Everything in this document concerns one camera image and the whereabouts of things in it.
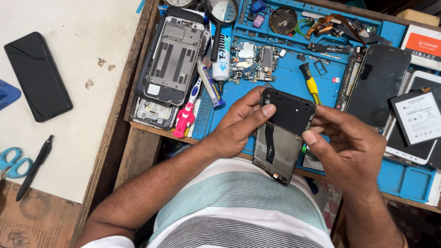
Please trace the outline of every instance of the orange label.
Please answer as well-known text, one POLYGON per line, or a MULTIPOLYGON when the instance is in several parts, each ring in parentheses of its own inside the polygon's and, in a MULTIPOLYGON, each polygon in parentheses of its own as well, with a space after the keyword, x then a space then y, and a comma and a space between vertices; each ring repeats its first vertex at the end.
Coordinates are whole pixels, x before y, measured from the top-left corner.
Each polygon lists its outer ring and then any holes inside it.
POLYGON ((441 40, 420 34, 411 33, 407 40, 406 48, 441 56, 441 40))

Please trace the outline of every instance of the glue tube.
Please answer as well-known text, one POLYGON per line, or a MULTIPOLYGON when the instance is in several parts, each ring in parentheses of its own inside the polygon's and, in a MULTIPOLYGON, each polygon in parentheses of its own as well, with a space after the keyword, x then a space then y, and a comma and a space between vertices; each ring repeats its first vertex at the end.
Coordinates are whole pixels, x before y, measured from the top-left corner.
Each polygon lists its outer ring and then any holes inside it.
MULTIPOLYGON (((214 37, 216 26, 211 24, 211 37, 214 37)), ((219 51, 217 53, 217 61, 213 62, 213 79, 217 81, 219 92, 224 91, 224 82, 230 78, 230 47, 231 47, 231 26, 220 29, 219 51)))
POLYGON ((213 107, 216 108, 217 106, 220 106, 224 104, 224 100, 222 100, 221 96, 219 95, 219 92, 216 89, 216 86, 214 84, 213 78, 210 75, 210 72, 208 71, 207 67, 202 63, 202 59, 200 57, 197 58, 196 64, 198 67, 199 76, 202 79, 202 82, 204 83, 205 88, 207 89, 208 95, 211 98, 211 101, 213 102, 213 107))

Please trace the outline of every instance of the wooden table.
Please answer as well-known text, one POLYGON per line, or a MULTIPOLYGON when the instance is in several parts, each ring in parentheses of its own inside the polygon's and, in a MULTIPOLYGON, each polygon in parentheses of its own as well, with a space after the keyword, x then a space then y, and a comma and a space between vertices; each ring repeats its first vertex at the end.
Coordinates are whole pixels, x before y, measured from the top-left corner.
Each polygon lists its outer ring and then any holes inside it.
MULTIPOLYGON (((326 0, 302 0, 302 2, 375 20, 388 20, 403 25, 414 24, 440 30, 437 27, 326 0)), ((141 69, 159 16, 156 8, 159 0, 146 1, 146 3, 124 66, 107 124, 105 124, 105 132, 102 135, 83 203, 78 204, 35 189, 28 191, 23 200, 16 203, 15 196, 19 185, 11 182, 1 183, 1 247, 72 247, 83 229, 89 212, 108 196, 114 188, 118 188, 122 183, 155 163, 161 138, 162 136, 170 137, 170 133, 135 123, 129 118, 130 108, 134 100, 133 89, 131 89, 132 83, 137 79, 137 72, 141 69)), ((194 139, 187 138, 184 141, 189 143, 197 142, 194 139)), ((240 156, 247 159, 251 158, 247 154, 240 156)), ((326 177, 315 173, 303 170, 297 170, 296 172, 327 181, 326 177)), ((394 199, 395 196, 384 194, 383 197, 394 199)), ((408 203, 406 201, 404 203, 425 207, 420 206, 420 203, 414 204, 413 202, 408 203)))

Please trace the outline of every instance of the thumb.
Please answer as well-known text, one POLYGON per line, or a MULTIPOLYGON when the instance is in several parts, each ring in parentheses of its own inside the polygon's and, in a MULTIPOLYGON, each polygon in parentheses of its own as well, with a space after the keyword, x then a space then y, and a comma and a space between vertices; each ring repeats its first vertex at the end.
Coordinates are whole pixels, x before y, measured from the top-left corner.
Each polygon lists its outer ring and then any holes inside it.
POLYGON ((275 112, 276 106, 274 104, 267 104, 238 122, 236 126, 240 133, 246 133, 248 136, 256 128, 262 126, 275 112))
POLYGON ((334 148, 319 134, 312 130, 303 132, 303 139, 309 150, 320 160, 323 167, 328 170, 335 170, 344 164, 343 159, 334 148))

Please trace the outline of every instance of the magnifying glass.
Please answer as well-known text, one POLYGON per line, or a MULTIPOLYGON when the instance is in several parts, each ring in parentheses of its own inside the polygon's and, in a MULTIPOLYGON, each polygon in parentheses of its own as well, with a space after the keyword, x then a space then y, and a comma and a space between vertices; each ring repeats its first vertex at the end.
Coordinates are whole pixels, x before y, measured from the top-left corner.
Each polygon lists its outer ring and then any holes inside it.
POLYGON ((232 25, 236 21, 239 15, 239 6, 236 0, 205 0, 205 14, 208 19, 216 25, 210 58, 212 62, 216 62, 221 28, 232 25))

